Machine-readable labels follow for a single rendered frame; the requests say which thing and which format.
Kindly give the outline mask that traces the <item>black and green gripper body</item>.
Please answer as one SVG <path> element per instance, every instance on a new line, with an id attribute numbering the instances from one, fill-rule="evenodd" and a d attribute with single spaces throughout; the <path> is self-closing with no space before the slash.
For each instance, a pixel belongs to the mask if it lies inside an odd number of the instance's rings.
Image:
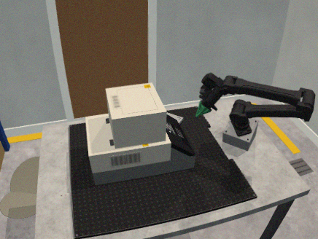
<path id="1" fill-rule="evenodd" d="M 203 99 L 201 100 L 201 104 L 205 106 L 208 110 L 211 111 L 211 108 L 213 108 L 215 111 L 217 111 L 217 108 L 215 107 L 216 102 L 220 99 L 220 97 L 217 97 L 216 94 L 214 94 L 214 91 L 207 96 L 205 99 L 202 95 L 199 95 L 199 98 Z"/>

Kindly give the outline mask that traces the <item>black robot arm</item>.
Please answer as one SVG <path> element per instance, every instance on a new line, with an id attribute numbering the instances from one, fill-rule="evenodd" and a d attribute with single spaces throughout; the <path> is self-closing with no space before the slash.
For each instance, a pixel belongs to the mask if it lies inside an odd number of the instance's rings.
<path id="1" fill-rule="evenodd" d="M 238 137 L 252 133 L 248 118 L 294 117 L 303 119 L 304 122 L 309 122 L 314 110 L 314 91 L 302 87 L 299 90 L 287 90 L 280 87 L 249 82 L 234 76 L 226 76 L 226 78 L 222 80 L 213 73 L 205 75 L 201 82 L 203 85 L 200 94 L 203 95 L 205 99 L 212 92 L 212 88 L 214 88 L 214 94 L 216 93 L 220 98 L 227 94 L 239 94 L 288 103 L 255 105 L 251 104 L 250 101 L 236 100 L 229 114 L 229 118 Z M 302 102 L 300 98 L 303 98 Z"/>

